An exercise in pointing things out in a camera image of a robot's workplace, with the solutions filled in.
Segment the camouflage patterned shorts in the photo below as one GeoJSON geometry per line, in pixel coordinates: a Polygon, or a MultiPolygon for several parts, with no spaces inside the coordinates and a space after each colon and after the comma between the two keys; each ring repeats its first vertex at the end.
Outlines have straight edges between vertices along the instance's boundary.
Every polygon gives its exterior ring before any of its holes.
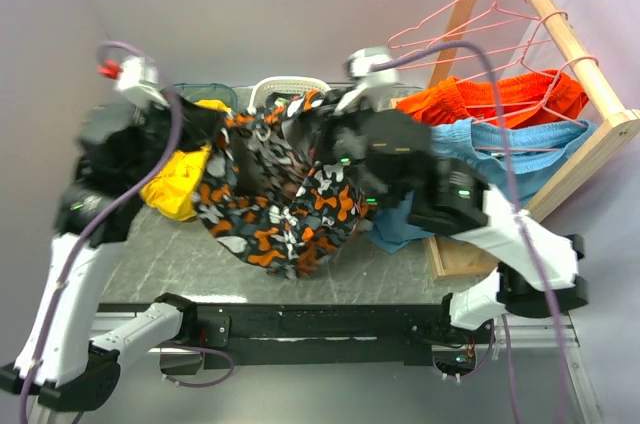
{"type": "Polygon", "coordinates": [[[192,202],[209,234],[240,261],[307,276],[371,215],[352,171],[314,156],[311,127],[333,95],[274,93],[254,110],[217,119],[192,202]]]}

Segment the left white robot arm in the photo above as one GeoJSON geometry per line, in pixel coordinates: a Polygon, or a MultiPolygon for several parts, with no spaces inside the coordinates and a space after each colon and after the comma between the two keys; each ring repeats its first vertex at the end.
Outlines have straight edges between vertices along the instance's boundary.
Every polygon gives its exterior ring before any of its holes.
{"type": "Polygon", "coordinates": [[[188,101],[141,109],[116,102],[93,109],[76,138],[80,156],[54,222],[45,289],[31,333],[1,387],[21,401],[24,423],[79,419],[102,407],[123,372],[162,344],[202,343],[197,307],[166,293],[133,319],[91,333],[102,292],[142,207],[140,181],[161,158],[211,143],[224,115],[188,101]]]}

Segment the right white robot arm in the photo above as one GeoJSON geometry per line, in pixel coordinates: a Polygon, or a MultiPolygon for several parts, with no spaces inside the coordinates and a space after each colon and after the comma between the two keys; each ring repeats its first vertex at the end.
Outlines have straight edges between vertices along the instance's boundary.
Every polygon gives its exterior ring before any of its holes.
{"type": "Polygon", "coordinates": [[[515,211],[498,187],[435,143],[432,128],[399,111],[360,110],[326,118],[314,156],[348,168],[382,208],[411,195],[409,224],[497,259],[484,280],[443,299],[440,335],[456,343],[504,313],[546,318],[586,306],[588,284],[578,271],[583,239],[559,236],[515,211]]]}

